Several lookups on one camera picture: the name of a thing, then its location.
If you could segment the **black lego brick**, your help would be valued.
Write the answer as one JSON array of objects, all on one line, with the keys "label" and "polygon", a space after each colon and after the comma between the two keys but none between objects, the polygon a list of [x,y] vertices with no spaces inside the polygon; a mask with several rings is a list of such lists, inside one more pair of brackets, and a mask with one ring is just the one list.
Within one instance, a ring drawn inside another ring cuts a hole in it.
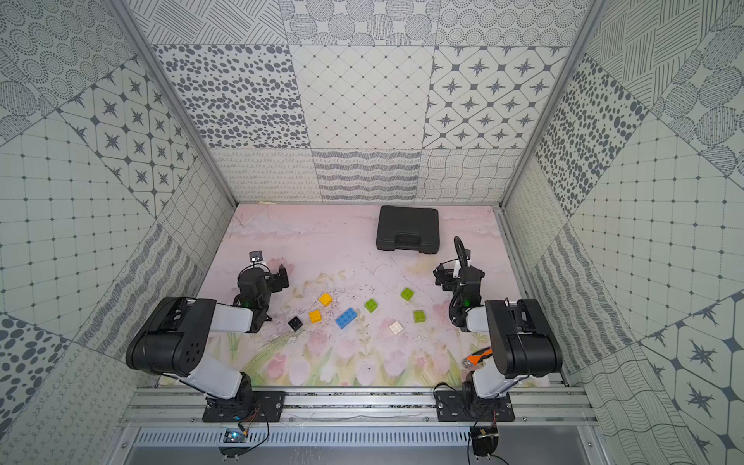
[{"label": "black lego brick", "polygon": [[303,323],[299,317],[294,317],[288,321],[288,325],[293,331],[299,331],[303,327]]}]

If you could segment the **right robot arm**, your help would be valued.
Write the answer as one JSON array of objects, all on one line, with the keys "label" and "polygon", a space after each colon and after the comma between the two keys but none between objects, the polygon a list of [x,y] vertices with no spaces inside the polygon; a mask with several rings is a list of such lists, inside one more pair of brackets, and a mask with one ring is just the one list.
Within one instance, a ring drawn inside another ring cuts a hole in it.
[{"label": "right robot arm", "polygon": [[435,284],[451,293],[451,324],[489,337],[481,367],[463,383],[467,400],[502,398],[526,378],[562,370],[562,350],[538,300],[483,300],[480,285],[486,274],[472,265],[437,265],[433,275]]}]

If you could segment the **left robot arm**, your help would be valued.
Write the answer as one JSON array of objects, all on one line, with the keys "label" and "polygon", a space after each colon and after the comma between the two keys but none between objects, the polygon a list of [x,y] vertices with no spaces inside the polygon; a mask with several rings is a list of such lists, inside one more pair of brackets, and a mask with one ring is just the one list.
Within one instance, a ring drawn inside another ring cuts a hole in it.
[{"label": "left robot arm", "polygon": [[236,283],[231,305],[213,298],[163,298],[130,342],[128,367],[176,379],[204,393],[213,408],[251,409],[250,377],[207,354],[207,340],[214,332],[259,332],[270,320],[271,296],[289,287],[289,275],[284,265],[273,272],[265,262],[253,261]]}]

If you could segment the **blue long lego brick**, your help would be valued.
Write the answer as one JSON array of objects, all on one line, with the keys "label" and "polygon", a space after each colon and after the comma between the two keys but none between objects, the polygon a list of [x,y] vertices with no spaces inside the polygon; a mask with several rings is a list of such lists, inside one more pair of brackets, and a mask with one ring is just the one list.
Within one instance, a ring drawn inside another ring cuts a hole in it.
[{"label": "blue long lego brick", "polygon": [[335,323],[339,329],[346,329],[346,327],[348,327],[348,325],[350,325],[350,323],[352,323],[357,317],[357,310],[354,308],[348,308],[335,319]]}]

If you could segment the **green lego brick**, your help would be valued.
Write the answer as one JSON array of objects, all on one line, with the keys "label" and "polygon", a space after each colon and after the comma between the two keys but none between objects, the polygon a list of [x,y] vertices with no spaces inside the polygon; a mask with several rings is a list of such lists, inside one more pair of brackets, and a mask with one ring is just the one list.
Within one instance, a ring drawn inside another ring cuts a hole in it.
[{"label": "green lego brick", "polygon": [[426,315],[424,313],[424,310],[415,310],[413,312],[414,322],[416,324],[424,323],[426,321]]},{"label": "green lego brick", "polygon": [[415,292],[409,288],[404,288],[400,293],[401,298],[406,301],[411,301],[414,298]]},{"label": "green lego brick", "polygon": [[373,313],[378,308],[378,302],[374,298],[370,298],[365,304],[364,308],[369,312]]}]

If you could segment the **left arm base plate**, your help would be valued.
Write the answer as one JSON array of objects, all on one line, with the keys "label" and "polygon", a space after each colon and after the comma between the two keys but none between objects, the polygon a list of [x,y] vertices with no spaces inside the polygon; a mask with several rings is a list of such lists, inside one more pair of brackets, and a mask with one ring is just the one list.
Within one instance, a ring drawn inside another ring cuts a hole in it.
[{"label": "left arm base plate", "polygon": [[286,391],[254,391],[246,400],[207,397],[207,408],[201,420],[207,424],[238,422],[254,416],[259,422],[279,422]]}]

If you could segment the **yellow lego brick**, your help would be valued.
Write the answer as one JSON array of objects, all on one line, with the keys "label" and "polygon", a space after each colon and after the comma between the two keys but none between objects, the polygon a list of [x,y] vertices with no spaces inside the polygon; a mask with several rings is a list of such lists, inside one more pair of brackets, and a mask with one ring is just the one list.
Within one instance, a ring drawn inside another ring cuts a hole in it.
[{"label": "yellow lego brick", "polygon": [[309,313],[309,319],[312,324],[317,324],[322,321],[322,313],[320,310],[313,310]]},{"label": "yellow lego brick", "polygon": [[319,297],[319,302],[323,305],[323,307],[328,307],[332,304],[333,298],[330,294],[325,293]]}]

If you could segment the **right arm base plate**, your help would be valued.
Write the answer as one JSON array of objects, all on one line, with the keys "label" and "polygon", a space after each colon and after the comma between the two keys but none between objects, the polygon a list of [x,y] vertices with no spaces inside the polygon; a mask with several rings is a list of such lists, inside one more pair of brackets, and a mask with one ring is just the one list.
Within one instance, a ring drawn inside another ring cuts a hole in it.
[{"label": "right arm base plate", "polygon": [[494,399],[467,397],[461,391],[434,391],[439,422],[513,422],[515,412],[511,399],[505,395]]}]

